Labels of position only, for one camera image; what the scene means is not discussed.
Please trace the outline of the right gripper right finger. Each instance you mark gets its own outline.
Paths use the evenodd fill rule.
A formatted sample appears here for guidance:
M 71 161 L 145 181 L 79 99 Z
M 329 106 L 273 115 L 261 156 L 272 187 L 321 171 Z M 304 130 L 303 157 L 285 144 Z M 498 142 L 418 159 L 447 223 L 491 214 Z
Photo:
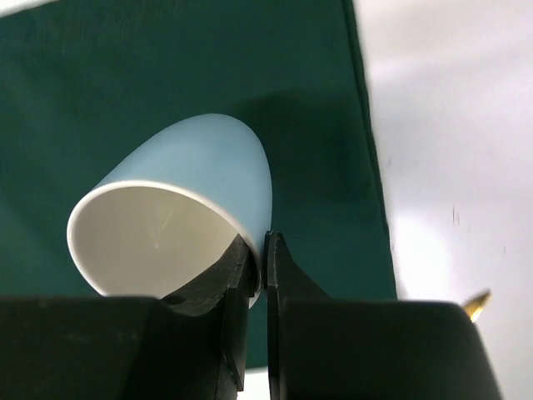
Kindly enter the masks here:
M 327 295 L 284 237 L 265 243 L 273 399 L 499 399 L 476 325 L 453 302 Z

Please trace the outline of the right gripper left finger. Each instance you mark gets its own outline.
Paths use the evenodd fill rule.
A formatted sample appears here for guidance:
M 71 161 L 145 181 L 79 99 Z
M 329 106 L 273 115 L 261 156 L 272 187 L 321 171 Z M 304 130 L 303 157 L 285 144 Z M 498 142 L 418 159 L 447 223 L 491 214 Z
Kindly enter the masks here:
M 254 262 L 241 237 L 162 299 L 5 297 L 4 399 L 234 399 Z

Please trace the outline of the light blue mug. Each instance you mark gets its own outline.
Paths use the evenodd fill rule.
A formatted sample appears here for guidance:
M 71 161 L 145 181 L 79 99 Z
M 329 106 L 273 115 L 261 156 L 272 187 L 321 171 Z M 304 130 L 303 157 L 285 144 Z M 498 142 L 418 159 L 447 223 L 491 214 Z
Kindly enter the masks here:
M 260 139 L 244 122 L 209 113 L 155 134 L 85 194 L 68 219 L 67 247 L 97 293 L 164 298 L 241 237 L 257 300 L 271 214 Z

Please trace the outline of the dark green cloth napkin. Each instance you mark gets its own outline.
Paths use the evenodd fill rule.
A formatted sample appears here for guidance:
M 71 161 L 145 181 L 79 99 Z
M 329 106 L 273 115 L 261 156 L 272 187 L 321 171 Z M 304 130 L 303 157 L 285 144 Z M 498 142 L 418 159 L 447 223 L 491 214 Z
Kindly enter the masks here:
M 245 122 L 273 227 L 336 298 L 396 297 L 356 16 L 348 1 L 59 1 L 1 20 L 1 294 L 90 294 L 75 202 L 170 124 Z

